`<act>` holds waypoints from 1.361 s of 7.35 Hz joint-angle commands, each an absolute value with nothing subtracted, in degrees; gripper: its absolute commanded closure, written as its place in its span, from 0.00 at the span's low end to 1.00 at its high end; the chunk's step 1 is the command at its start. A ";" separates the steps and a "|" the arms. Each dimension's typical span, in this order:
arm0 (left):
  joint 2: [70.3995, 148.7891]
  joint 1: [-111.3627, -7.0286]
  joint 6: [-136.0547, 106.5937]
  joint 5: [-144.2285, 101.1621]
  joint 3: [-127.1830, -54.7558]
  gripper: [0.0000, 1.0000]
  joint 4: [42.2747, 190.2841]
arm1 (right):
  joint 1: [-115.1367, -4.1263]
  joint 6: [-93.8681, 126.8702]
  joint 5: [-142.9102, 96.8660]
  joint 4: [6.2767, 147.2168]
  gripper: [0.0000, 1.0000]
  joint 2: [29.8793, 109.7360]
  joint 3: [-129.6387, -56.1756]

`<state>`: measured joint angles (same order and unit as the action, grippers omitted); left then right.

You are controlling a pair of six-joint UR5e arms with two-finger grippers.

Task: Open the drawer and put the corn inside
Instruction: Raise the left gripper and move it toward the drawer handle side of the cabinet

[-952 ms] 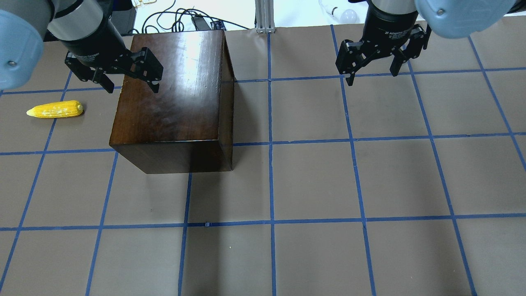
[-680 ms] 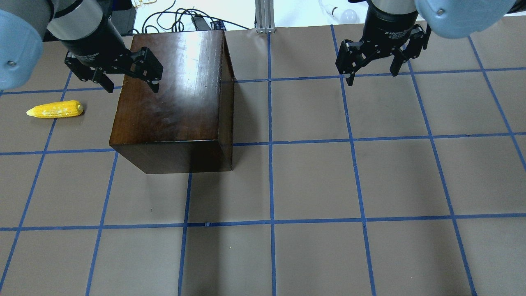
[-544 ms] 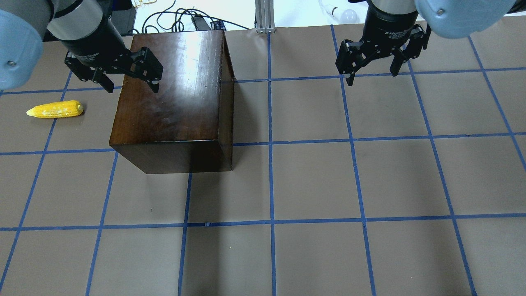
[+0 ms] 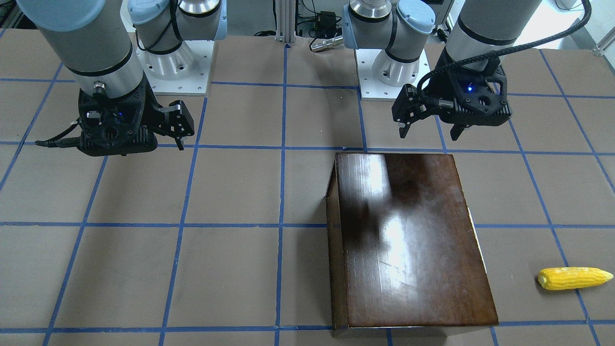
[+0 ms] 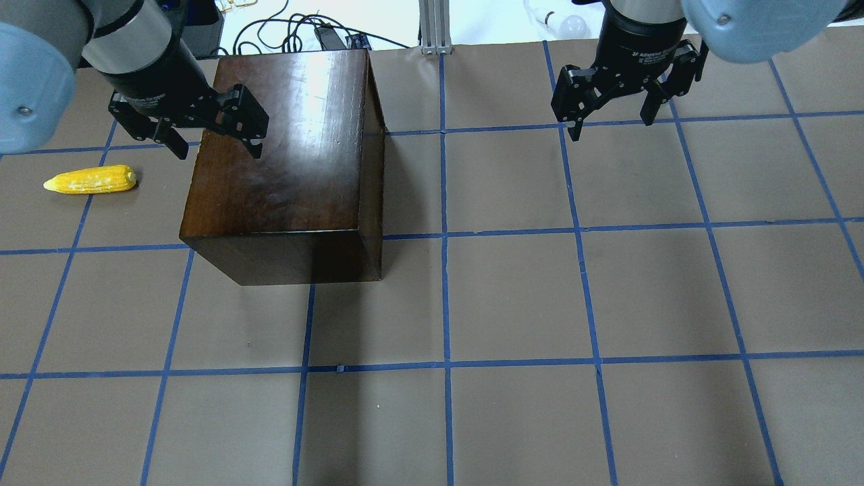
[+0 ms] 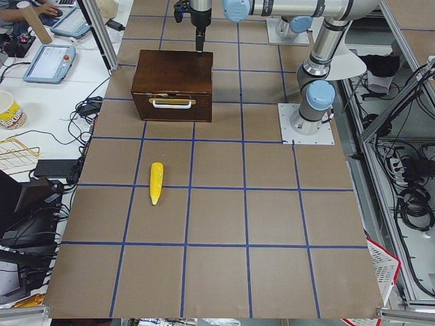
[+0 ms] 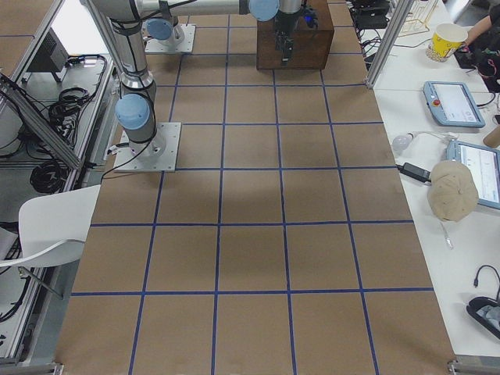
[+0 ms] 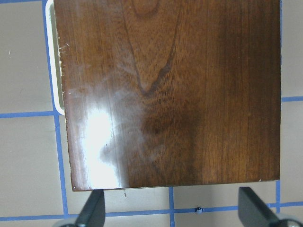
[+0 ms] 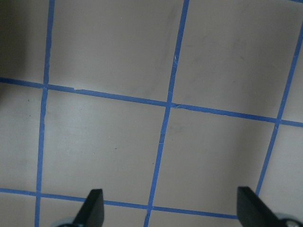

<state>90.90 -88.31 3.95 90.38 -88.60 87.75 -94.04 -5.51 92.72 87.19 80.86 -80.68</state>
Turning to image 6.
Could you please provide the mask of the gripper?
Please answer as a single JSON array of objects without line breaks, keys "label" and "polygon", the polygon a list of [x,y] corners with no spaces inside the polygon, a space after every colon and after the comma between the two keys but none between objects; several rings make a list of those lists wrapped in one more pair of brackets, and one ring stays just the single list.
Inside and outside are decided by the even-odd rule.
[{"label": "gripper", "polygon": [[202,53],[206,29],[211,24],[211,0],[191,0],[190,9],[191,23],[196,27],[196,51]]}]

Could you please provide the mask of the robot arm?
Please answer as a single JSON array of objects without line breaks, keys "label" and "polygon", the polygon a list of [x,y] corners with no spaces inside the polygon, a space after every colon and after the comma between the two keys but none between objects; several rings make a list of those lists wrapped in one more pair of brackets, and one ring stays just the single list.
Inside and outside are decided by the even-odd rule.
[{"label": "robot arm", "polygon": [[300,65],[297,80],[302,103],[290,118],[292,128],[313,135],[332,108],[335,90],[326,81],[330,63],[351,21],[371,13],[378,1],[223,1],[226,19],[241,22],[248,16],[308,16],[324,20],[309,57]]},{"label": "robot arm", "polygon": [[312,25],[310,16],[282,16],[275,31],[280,39],[294,41],[304,35]]}]

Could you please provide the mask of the person hand on mouse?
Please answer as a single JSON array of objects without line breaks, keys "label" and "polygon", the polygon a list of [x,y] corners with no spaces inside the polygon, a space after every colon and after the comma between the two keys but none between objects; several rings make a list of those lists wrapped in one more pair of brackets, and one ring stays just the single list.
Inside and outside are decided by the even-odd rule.
[{"label": "person hand on mouse", "polygon": [[43,3],[38,5],[35,8],[35,11],[38,14],[45,14],[48,16],[57,17],[58,16],[58,8],[55,5],[52,5],[50,3]]}]

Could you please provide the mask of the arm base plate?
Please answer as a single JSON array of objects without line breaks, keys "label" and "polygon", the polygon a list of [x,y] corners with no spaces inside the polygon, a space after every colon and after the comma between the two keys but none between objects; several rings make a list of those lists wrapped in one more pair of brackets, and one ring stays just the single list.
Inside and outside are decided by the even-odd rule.
[{"label": "arm base plate", "polygon": [[318,122],[301,118],[298,103],[279,103],[279,123],[284,145],[334,145],[329,116],[324,113]]},{"label": "arm base plate", "polygon": [[272,45],[308,46],[308,31],[313,19],[309,16],[267,18],[268,43]]}]

